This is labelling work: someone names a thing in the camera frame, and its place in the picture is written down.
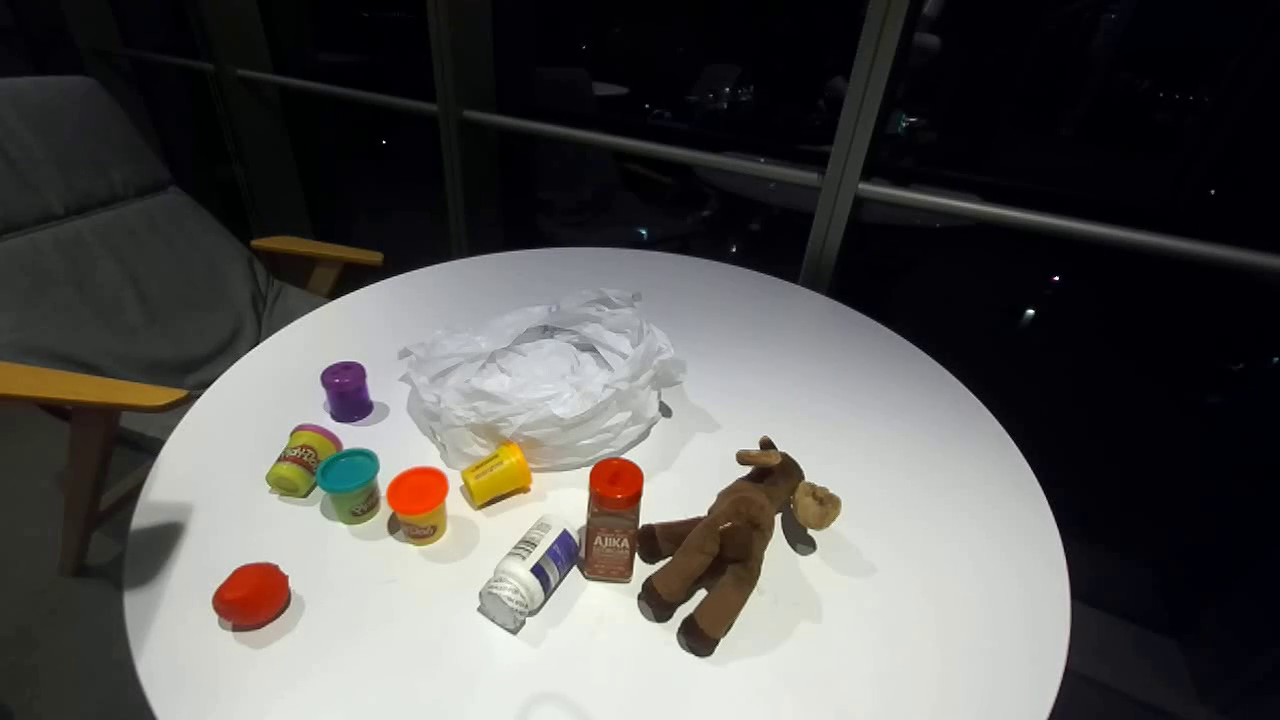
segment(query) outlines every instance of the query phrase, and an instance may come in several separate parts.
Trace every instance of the wooden armrest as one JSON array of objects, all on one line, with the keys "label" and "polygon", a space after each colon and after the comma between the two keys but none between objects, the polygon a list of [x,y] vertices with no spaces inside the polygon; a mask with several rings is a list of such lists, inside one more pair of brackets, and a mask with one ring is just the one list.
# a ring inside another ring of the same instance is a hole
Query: wooden armrest
[{"label": "wooden armrest", "polygon": [[135,385],[118,376],[0,359],[0,402],[102,414],[166,414],[189,402],[189,394],[168,385]]},{"label": "wooden armrest", "polygon": [[386,251],[352,248],[352,245],[325,245],[308,237],[257,237],[254,251],[262,258],[301,258],[325,264],[356,264],[356,267],[386,267]]}]

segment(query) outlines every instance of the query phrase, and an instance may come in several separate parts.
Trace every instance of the teddy bear arm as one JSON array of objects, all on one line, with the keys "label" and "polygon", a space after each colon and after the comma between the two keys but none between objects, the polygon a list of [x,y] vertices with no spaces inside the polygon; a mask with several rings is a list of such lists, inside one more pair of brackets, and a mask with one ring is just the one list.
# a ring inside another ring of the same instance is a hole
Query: teddy bear arm
[{"label": "teddy bear arm", "polygon": [[641,560],[661,565],[678,556],[678,550],[695,531],[702,518],[668,522],[668,523],[641,523]]}]

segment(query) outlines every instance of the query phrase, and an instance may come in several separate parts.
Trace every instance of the plastic bag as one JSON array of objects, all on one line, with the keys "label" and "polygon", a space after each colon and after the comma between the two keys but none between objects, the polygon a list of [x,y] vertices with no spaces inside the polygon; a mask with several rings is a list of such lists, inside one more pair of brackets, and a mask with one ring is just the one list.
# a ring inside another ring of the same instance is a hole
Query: plastic bag
[{"label": "plastic bag", "polygon": [[534,470],[616,456],[652,434],[661,394],[683,376],[635,304],[635,293],[594,293],[413,344],[400,353],[408,417],[452,470],[501,441],[519,444]]}]

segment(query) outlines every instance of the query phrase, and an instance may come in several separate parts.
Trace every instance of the teddy bear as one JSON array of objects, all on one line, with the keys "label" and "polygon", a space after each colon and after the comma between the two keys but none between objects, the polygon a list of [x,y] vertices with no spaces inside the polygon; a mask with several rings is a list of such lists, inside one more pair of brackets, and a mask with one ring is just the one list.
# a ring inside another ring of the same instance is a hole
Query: teddy bear
[{"label": "teddy bear", "polygon": [[770,437],[759,449],[738,454],[738,459],[750,466],[750,474],[711,501],[710,518],[641,523],[635,531],[641,560],[665,560],[641,584],[641,615],[665,626],[691,593],[710,593],[678,632],[691,657],[711,657],[733,632],[759,579],[776,518],[799,556],[814,556],[814,531],[841,518],[841,497],[808,483],[805,470]]}]

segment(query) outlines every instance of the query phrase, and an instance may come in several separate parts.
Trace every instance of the red lid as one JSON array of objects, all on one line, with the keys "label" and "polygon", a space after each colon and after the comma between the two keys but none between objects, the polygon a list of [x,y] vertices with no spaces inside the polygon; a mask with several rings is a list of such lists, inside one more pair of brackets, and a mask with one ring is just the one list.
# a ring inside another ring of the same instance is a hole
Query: red lid
[{"label": "red lid", "polygon": [[214,613],[233,632],[254,632],[286,615],[294,593],[282,565],[241,565],[216,593]]},{"label": "red lid", "polygon": [[644,494],[641,466],[624,456],[603,456],[599,466],[594,466],[594,505],[635,509],[641,494]]},{"label": "red lid", "polygon": [[440,470],[408,470],[392,481],[389,505],[396,518],[423,518],[448,497],[448,476]]}]

